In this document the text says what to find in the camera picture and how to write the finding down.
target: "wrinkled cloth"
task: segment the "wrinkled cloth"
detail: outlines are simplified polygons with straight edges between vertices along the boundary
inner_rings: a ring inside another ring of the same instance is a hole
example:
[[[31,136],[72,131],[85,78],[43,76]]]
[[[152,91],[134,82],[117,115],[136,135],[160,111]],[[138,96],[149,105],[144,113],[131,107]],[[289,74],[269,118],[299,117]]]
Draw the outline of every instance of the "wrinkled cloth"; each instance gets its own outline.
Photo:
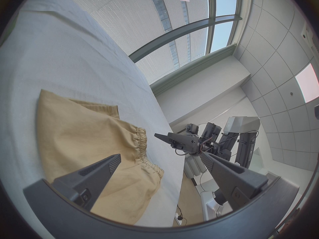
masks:
[[[117,106],[67,99],[41,90],[37,141],[50,183],[121,154],[121,164],[91,209],[107,219],[135,224],[160,187],[164,171],[147,158],[145,129],[121,121]]]

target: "white tablecloth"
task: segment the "white tablecloth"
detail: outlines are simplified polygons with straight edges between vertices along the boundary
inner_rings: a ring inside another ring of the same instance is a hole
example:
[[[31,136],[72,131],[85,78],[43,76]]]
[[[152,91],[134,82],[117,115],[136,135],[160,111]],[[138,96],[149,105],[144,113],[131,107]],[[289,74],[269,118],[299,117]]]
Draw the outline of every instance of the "white tablecloth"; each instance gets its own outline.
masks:
[[[146,129],[148,158],[165,174],[136,225],[172,226],[184,157],[154,137],[171,129],[145,76],[72,0],[28,0],[0,47],[0,178],[26,221],[50,236],[22,192],[44,177],[35,132],[41,89],[118,105],[122,120]]]

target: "garment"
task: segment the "garment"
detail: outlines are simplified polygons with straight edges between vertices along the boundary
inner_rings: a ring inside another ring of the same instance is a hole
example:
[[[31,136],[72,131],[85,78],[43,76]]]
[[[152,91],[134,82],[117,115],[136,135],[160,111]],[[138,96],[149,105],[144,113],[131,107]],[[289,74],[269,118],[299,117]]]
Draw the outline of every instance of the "garment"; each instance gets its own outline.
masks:
[[[121,121],[117,106],[67,99],[41,90],[37,141],[50,183],[121,154],[121,164],[91,209],[107,219],[136,223],[160,186],[164,171],[147,159],[145,129]]]

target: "brown floor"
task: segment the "brown floor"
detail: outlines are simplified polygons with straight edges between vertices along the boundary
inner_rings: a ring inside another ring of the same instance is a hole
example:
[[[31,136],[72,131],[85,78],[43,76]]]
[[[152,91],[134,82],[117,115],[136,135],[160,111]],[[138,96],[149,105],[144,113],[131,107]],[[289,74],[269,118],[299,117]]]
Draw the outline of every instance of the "brown floor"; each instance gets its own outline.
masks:
[[[183,173],[183,180],[181,183],[181,193],[178,200],[178,206],[180,207],[183,217],[187,219],[187,225],[203,222],[202,202],[200,195],[195,188],[191,179],[188,179]],[[186,220],[182,220],[182,226],[186,224]],[[178,226],[174,220],[173,227]]]

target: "power outlet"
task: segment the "power outlet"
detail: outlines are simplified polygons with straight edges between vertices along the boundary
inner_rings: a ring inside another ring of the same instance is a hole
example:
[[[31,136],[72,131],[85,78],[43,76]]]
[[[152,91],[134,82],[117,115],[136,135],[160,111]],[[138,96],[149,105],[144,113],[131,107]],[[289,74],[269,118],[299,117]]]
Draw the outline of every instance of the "power outlet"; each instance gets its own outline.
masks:
[[[181,226],[181,221],[179,221],[179,220],[177,219],[178,216],[179,216],[178,213],[175,213],[174,219],[176,220],[177,224],[178,224],[179,226]]]

